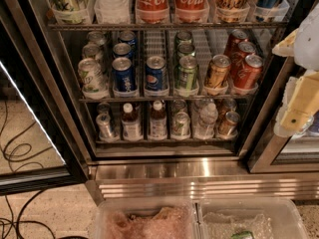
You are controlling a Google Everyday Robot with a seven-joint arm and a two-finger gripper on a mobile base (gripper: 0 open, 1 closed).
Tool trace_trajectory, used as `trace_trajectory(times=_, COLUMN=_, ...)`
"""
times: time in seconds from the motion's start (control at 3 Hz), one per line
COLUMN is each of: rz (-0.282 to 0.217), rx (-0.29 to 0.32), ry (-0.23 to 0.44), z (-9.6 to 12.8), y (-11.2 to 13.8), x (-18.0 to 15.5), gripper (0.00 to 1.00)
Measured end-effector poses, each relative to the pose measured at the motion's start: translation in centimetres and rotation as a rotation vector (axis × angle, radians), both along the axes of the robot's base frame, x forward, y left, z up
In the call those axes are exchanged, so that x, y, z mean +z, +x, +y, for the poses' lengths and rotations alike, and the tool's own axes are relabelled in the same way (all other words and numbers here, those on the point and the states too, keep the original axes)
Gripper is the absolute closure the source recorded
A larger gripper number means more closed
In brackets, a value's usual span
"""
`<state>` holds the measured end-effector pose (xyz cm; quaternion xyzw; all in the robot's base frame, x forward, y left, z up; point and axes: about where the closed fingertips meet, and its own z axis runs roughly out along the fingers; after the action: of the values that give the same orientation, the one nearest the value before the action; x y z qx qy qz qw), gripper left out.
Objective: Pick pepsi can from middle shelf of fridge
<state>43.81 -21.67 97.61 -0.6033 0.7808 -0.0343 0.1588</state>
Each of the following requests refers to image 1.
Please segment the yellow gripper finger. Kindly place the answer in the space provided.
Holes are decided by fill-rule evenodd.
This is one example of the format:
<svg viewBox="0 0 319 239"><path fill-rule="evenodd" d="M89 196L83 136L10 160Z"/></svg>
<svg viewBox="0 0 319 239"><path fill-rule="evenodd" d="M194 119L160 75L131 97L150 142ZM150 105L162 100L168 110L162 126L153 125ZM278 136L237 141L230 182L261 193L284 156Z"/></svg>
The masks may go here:
<svg viewBox="0 0 319 239"><path fill-rule="evenodd" d="M284 93L280 125L298 131L319 111L319 72L307 71L302 77L290 77Z"/></svg>
<svg viewBox="0 0 319 239"><path fill-rule="evenodd" d="M272 54L279 57L293 57L297 33L298 29L295 29L284 40L276 44L272 49Z"/></svg>

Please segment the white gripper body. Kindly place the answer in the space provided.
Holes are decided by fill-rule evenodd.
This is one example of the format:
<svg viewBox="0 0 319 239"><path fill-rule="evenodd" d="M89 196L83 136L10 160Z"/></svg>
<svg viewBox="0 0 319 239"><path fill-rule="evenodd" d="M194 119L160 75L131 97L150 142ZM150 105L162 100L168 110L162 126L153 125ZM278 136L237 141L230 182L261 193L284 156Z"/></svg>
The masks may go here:
<svg viewBox="0 0 319 239"><path fill-rule="evenodd" d="M294 61L306 70L319 71L319 4L298 28L294 42Z"/></svg>

